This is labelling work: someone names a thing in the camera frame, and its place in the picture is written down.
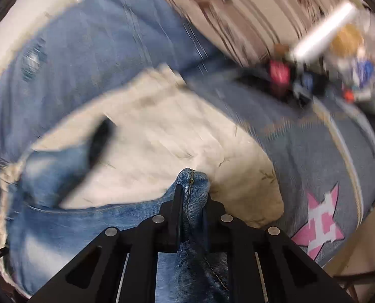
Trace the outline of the blue denim jeans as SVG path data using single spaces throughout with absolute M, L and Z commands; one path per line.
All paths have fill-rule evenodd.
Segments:
M 60 269 L 114 226 L 131 229 L 159 212 L 184 191 L 183 228 L 186 241 L 176 254 L 161 254 L 157 270 L 157 302 L 227 302 L 227 258 L 209 254 L 203 244 L 202 210 L 209 195 L 206 174 L 189 168 L 165 182 L 157 199 L 140 203 L 63 209 L 58 200 L 88 173 L 87 152 L 78 146 L 60 151 L 32 152 L 19 180 L 9 189 L 7 219 L 9 271 L 18 287 L 36 293 Z

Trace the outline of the cream leaf-print cloth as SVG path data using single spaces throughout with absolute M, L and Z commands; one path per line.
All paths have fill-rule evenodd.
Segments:
M 115 124 L 105 152 L 58 205 L 101 207 L 156 199 L 185 168 L 205 173 L 211 197 L 255 228 L 283 215 L 274 166 L 242 126 L 189 90 L 167 66 L 72 112 L 34 145 L 60 151 L 89 140 L 103 118 Z

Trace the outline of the blue plaid bed sheet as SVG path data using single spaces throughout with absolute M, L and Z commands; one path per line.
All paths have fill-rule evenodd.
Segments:
M 164 0 L 84 0 L 32 37 L 0 77 L 0 157 L 16 162 L 78 107 L 147 68 L 191 76 L 229 61 Z

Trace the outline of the grey quilt with pink star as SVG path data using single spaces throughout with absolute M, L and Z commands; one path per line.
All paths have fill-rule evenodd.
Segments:
M 264 92 L 263 80 L 234 70 L 187 85 L 260 144 L 285 206 L 277 227 L 327 264 L 375 207 L 375 135 L 366 117 L 331 95 L 284 103 Z

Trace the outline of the beige striped floral pillow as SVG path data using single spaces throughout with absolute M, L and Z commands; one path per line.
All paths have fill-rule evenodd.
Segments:
M 277 45 L 297 43 L 344 1 L 166 0 L 217 48 L 242 66 L 267 59 Z

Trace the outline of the red box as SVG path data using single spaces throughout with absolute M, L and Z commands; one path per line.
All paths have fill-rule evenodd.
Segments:
M 288 86 L 291 79 L 290 67 L 282 61 L 270 60 L 269 76 L 272 82 L 278 86 Z

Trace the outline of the white tube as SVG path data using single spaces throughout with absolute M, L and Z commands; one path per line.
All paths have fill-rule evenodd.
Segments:
M 288 53 L 290 60 L 297 63 L 310 63 L 324 53 L 339 30 L 350 23 L 357 14 L 357 7 L 344 1 L 295 44 Z

